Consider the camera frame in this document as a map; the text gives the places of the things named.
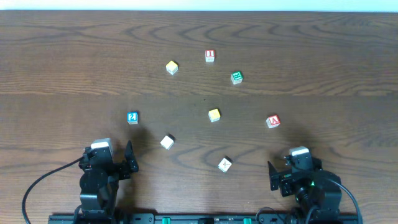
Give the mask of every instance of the toy block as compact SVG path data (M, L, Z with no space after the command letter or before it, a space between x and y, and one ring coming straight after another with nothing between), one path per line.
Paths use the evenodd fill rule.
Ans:
M138 124L138 113L137 112L127 113L127 122L129 124Z
M178 65L177 65L175 62L170 61L170 62L166 65L166 70L167 70L170 74L174 75L174 73L176 73L176 72L178 71Z
M227 158L224 158L223 160L221 160L220 164L218 164L218 168L221 171L226 172L231 167L231 165L231 161L229 161Z
M215 57L216 57L216 54L215 54L214 50L206 50L206 52L205 52L206 62L214 62Z
M167 150L169 150L174 144L174 140L168 136L165 136L160 144Z
M214 109L209 111L209 118L211 122L218 121L220 119L221 115L218 109Z
M278 127L280 125L280 120L278 115L270 116L269 118L267 118L266 123L268 125L268 128Z
M237 71L237 72L232 73L231 81L232 81L232 83L234 83L234 85L238 84L238 83L241 83L243 81L242 72L241 71Z

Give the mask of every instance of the wooden table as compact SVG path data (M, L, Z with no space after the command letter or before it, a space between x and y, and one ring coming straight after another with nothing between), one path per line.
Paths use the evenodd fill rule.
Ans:
M0 12L0 220L92 141L132 140L140 171L128 212L286 211L282 170L307 146L354 193L366 223L398 222L398 15L301 12ZM205 50L216 50L205 63ZM171 76L165 65L180 67ZM244 81L232 85L231 72ZM211 123L208 111L219 108ZM139 125L126 113L140 112ZM282 124L264 122L278 114ZM174 146L159 144L170 133ZM224 174L223 156L234 164ZM30 193L32 223L80 204L73 166ZM342 212L354 213L344 194Z

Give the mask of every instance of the wire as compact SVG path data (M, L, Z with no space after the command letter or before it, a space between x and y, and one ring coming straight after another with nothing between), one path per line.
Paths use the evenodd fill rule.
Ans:
M298 169L298 170L301 170L301 171L304 171L304 172L313 173L313 174L317 174L317 172L315 172L315 171L303 170L303 169L300 169L300 168L296 167L294 164L291 164L291 165L292 165L292 167L294 167L294 168L296 168L296 169ZM359 209L358 202L356 201L354 195L353 195L346 187L344 187L343 184L339 184L339 183L337 183L336 181L334 181L334 180L332 180L332 179L329 179L329 178L327 178L327 177L324 177L324 176L320 176L320 177L323 178L323 179L325 179L325 180L328 180L329 182L334 183L335 185L337 185L338 187L340 187L341 189L343 189L343 190L348 194L348 196L350 197L350 199L351 199L351 200L353 201L353 203L354 203L355 210L356 210L356 215L358 216L358 223L359 223L359 224L363 224L363 221L362 221L362 214L361 214L361 211L360 211L360 209Z
M79 162L82 158L83 157L80 157L79 159L77 159L77 160L75 160L75 161L73 161L73 162L71 162L71 163L69 163L69 164L67 164L67 165L65 165L63 167L59 167L58 169L55 169L53 171L50 171L50 172L44 174L43 176L39 177L35 182L33 182L32 185L30 185L30 187L25 192L24 199L22 199L22 214L24 215L24 219L25 219L25 222L27 224L31 224L31 222L29 221L29 218L27 217L27 213L26 213L26 199L27 199L27 196L29 195L29 192L33 189L33 187L37 183L39 183L42 179L48 177L49 175L51 175L51 174L53 174L55 172L58 172L58 171L60 171L62 169L65 169L67 167L70 167L70 166L74 165L75 163Z
M308 223L309 223L312 212L313 212L315 209L317 209L317 208L318 208L318 207L317 207L316 205L314 205L314 206L312 206L312 207L310 208L310 210L308 211L308 214L307 214L307 218L305 219L305 224L308 224Z
M281 217L273 208L271 208L271 207L262 207L262 208L260 208L260 210L259 210L259 211L257 212L257 214L256 214L256 221L258 220L259 213L262 212L262 211L264 211L265 209L270 209L270 210L274 211L274 213L285 223L285 219L282 218L282 217Z
M358 223L362 224L363 223L362 214L361 214L361 211L359 210L359 205L358 205L358 202L356 201L354 195L346 187L344 187L342 184L339 184L336 181L331 180L331 179L326 178L326 177L324 177L324 179L329 180L330 182L336 184L337 186L339 186L341 189L343 189L348 194L350 199L354 202L355 210L356 210L356 213L357 213L357 216L358 216Z

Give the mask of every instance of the black base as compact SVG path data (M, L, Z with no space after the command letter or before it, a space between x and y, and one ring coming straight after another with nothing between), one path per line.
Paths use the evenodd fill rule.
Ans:
M115 223L115 224L284 224L277 215L260 214L256 220L254 215L153 215L150 213L137 213L126 215L118 220L80 220L76 224L86 223ZM332 223L357 224L355 215L341 215L339 221ZM51 215L49 224L73 224L73 215Z

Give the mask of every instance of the white block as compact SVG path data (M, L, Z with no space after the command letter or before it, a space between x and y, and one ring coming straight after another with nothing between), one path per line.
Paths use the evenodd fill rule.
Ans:
M238 83L241 83L243 81L242 72L241 71L237 71L237 72L232 73L231 81L232 81L232 83L234 83L234 85L238 84Z
M214 50L206 50L205 52L205 59L206 62L214 62L214 59L216 58L216 52Z
M176 73L176 72L178 71L178 65L177 65L175 62L170 61L170 62L166 65L166 70L167 70L170 74L174 75L174 73Z
M220 164L218 164L218 168L223 171L226 172L230 167L231 167L232 163L227 160L226 158L224 158Z
M160 144L161 144L165 149L169 150L169 149L172 147L172 145L174 144L174 141L173 141L173 139L171 139L170 137L165 136L165 137L163 138L163 140L160 142Z
M273 115L267 118L266 121L268 128L278 127L280 125L280 119L278 115Z

